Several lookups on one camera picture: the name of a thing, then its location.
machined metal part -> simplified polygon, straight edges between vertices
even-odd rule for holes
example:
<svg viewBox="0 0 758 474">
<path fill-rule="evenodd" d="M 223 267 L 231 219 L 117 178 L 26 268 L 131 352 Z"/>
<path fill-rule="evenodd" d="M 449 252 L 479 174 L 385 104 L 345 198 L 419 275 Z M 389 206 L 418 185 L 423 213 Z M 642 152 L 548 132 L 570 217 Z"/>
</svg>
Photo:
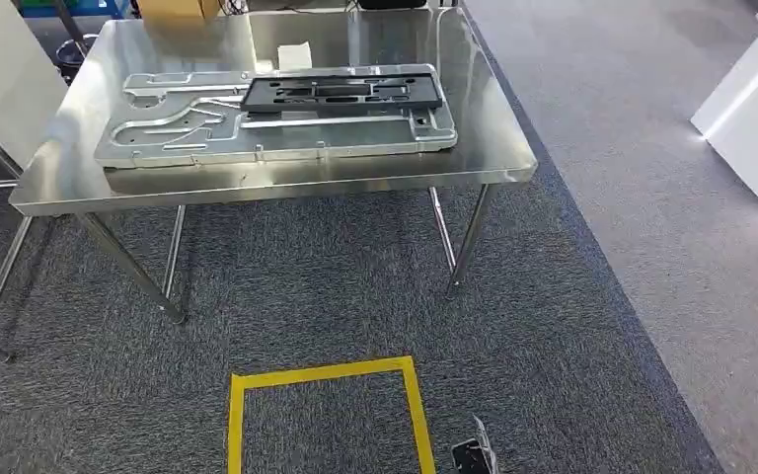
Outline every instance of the machined metal part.
<svg viewBox="0 0 758 474">
<path fill-rule="evenodd" d="M 442 95 L 434 72 L 385 76 L 313 75 L 255 77 L 241 109 L 256 113 L 438 109 Z"/>
<path fill-rule="evenodd" d="M 288 81 L 307 75 L 361 80 L 427 75 L 445 102 L 436 71 L 428 64 L 274 71 L 265 77 Z M 238 71 L 129 76 L 123 84 L 126 100 L 114 103 L 95 158 L 106 168 L 152 168 L 420 153 L 457 142 L 448 105 L 245 112 L 241 102 L 255 77 Z"/>
</svg>

gray carpet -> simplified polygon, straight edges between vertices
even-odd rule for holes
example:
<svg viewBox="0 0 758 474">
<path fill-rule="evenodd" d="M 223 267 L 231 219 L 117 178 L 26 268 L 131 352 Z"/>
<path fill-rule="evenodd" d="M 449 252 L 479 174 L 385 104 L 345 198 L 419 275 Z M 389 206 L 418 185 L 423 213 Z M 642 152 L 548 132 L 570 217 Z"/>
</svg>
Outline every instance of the gray carpet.
<svg viewBox="0 0 758 474">
<path fill-rule="evenodd" d="M 469 2 L 725 469 L 749 473 L 758 472 L 758 199 L 688 119 L 758 34 L 757 7 Z"/>
<path fill-rule="evenodd" d="M 456 236 L 475 195 L 444 193 Z M 16 222 L 5 198 L 0 251 Z M 231 372 L 406 354 L 440 472 L 452 472 L 449 446 L 473 432 L 473 414 L 488 424 L 505 472 L 718 472 L 695 424 L 683 432 L 673 422 L 690 420 L 680 399 L 672 413 L 656 402 L 664 395 L 645 379 L 619 308 L 560 213 L 538 183 L 504 188 L 469 284 L 446 301 L 425 193 L 194 206 L 174 296 L 189 313 L 183 327 L 162 318 L 72 218 L 39 220 L 0 308 L 0 345 L 17 354 L 0 365 L 0 472 L 223 472 Z M 173 215 L 133 211 L 111 222 L 155 276 Z M 376 390 L 376 403 L 393 389 Z M 361 409 L 364 394 L 348 383 L 320 398 L 263 390 L 247 397 L 261 407 L 247 412 L 247 427 L 264 425 L 255 418 L 264 413 L 275 427 L 289 424 L 276 414 L 305 410 L 331 435 L 375 431 L 386 440 L 378 446 L 410 436 L 375 430 L 376 417 L 322 416 Z M 294 430 L 307 434 L 290 446 L 301 452 L 319 428 L 294 425 L 284 436 Z M 363 472 L 387 472 L 388 449 L 365 451 L 366 442 L 339 446 L 337 459 L 364 456 Z M 246 440 L 263 468 L 255 445 Z"/>
</svg>

yellow floor marking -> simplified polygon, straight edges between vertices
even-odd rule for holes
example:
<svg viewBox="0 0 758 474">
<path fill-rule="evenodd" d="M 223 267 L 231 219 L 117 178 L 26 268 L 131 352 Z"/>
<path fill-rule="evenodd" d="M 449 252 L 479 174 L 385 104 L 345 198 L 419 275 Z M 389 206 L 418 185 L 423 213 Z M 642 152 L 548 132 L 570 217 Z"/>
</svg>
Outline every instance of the yellow floor marking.
<svg viewBox="0 0 758 474">
<path fill-rule="evenodd" d="M 255 375 L 232 374 L 231 405 L 228 409 L 228 474 L 240 474 L 242 470 L 243 403 L 247 388 L 273 387 L 393 370 L 401 370 L 403 373 L 408 409 L 411 412 L 411 423 L 414 427 L 414 441 L 417 444 L 419 472 L 420 474 L 435 474 L 434 455 L 431 452 L 428 426 L 425 423 L 425 409 L 422 407 L 422 397 L 419 395 L 414 360 L 410 355 Z"/>
</svg>

cardboard box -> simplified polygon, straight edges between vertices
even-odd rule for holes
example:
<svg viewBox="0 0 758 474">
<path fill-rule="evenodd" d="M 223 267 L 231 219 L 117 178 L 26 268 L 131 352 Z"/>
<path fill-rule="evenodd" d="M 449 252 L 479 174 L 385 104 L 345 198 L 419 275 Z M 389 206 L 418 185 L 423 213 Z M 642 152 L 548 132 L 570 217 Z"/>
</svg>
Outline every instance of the cardboard box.
<svg viewBox="0 0 758 474">
<path fill-rule="evenodd" d="M 151 25 L 204 25 L 219 14 L 222 0 L 138 0 L 141 17 Z"/>
</svg>

aluminum plate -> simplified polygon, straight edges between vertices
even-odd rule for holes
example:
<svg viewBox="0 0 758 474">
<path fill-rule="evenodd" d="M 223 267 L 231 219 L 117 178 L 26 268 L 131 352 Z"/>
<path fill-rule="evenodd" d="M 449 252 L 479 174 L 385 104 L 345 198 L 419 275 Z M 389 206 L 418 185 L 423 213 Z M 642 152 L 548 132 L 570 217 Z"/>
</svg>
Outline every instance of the aluminum plate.
<svg viewBox="0 0 758 474">
<path fill-rule="evenodd" d="M 429 64 L 274 71 L 265 77 L 409 73 L 431 74 L 444 106 L 346 115 L 248 114 L 240 103 L 253 73 L 133 74 L 113 104 L 95 159 L 106 168 L 154 168 L 396 155 L 454 146 L 455 124 Z"/>
</svg>

